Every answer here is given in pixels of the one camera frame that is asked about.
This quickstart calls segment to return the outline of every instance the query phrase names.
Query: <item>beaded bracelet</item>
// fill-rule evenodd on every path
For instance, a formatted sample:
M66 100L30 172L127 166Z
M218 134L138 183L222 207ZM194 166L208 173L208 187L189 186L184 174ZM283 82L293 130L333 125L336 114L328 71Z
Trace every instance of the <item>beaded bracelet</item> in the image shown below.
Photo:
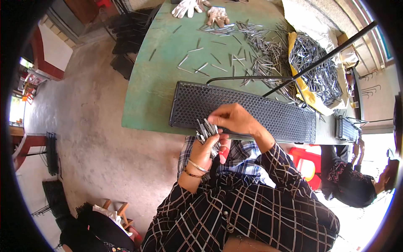
M183 169L183 171L184 171L187 175L189 175L190 177L195 177L195 178L199 178L199 179L201 179L201 178L203 177L203 176L191 174L190 172L187 171L186 167Z

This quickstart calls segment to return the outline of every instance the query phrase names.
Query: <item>concrete floor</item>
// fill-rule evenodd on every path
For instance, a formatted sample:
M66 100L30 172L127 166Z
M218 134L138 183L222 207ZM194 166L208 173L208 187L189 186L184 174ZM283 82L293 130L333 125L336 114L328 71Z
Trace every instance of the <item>concrete floor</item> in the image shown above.
M25 110L25 131L56 132L62 181L73 215L88 201L111 199L144 235L176 181L184 136L122 128L128 81L109 63L109 37L74 50L62 81L38 89Z

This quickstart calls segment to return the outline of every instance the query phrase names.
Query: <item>woman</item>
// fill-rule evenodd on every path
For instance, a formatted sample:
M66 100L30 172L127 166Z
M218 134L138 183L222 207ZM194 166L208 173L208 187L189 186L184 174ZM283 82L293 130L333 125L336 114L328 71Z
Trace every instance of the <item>woman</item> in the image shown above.
M260 164L276 189L259 174L238 173L226 165L202 180L202 170L212 163L212 146L219 140L226 144L229 136L216 134L204 145L194 141L190 157L187 148L181 153L179 165L186 166L179 166L178 181L157 208L141 251L330 251L339 233L338 218L318 201L271 134L239 104L220 106L208 121L250 134L259 149L255 152L262 153L259 161L251 164L245 155L253 143L233 141L227 163ZM243 146L250 148L244 152Z

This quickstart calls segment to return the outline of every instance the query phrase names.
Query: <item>white glove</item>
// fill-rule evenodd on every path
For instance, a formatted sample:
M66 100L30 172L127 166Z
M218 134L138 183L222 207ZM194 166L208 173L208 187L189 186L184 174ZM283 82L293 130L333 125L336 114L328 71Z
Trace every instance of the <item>white glove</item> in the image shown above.
M223 28L224 24L226 25L229 24L229 18L226 14L224 7L213 6L211 7L211 9L208 10L207 15L208 15L208 22L207 22L208 26L213 25L214 22L216 22L220 28Z
M206 0L183 0L175 7L172 11L172 15L177 18L183 18L185 13L187 12L187 17L193 17L193 13L195 10L198 13L204 11L203 4L210 7L210 3Z

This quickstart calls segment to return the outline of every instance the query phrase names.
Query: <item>green table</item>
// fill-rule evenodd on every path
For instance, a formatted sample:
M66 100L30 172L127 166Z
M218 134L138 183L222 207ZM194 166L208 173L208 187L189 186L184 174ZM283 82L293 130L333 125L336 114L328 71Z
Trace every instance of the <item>green table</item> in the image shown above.
M229 0L214 0L211 4L225 7L231 23L236 21L245 22L249 19L250 23L263 25L265 28L275 28L277 23L287 23L282 9L266 0L253 0L248 4ZM245 75L245 69L251 69L252 67L249 52L253 55L253 50L245 41L243 33L234 33L241 41L241 45L233 36L219 37L218 35L197 31L203 24L207 23L207 14L205 12L196 12L191 19L186 15L182 19L178 19L171 14L175 6L170 3L170 0L166 0L162 4L141 45L127 88L122 117L123 127L194 135L194 130L170 127L168 124L177 81L206 83L207 80L214 77L232 76L231 54L238 54L241 46L246 50L247 60L243 60L245 67L234 61L235 75L243 76ZM201 38L200 47L204 49L188 53L189 50L196 49L199 38ZM239 55L242 58L244 55L243 49ZM211 53L220 60L222 65L213 58ZM201 73L190 74L177 69L179 62L187 54L189 54L189 57L181 65L182 68L194 72L194 69L208 62L209 65L202 71L211 77ZM226 69L228 72L212 67L211 64ZM242 80L215 81L212 85L258 95L270 90L261 81L250 82L243 87L240 87L241 83ZM272 99L275 99L275 97L285 101L277 93L269 96ZM317 139L319 137L320 143L338 143L334 138L332 128L334 129L332 123L320 123L317 120Z

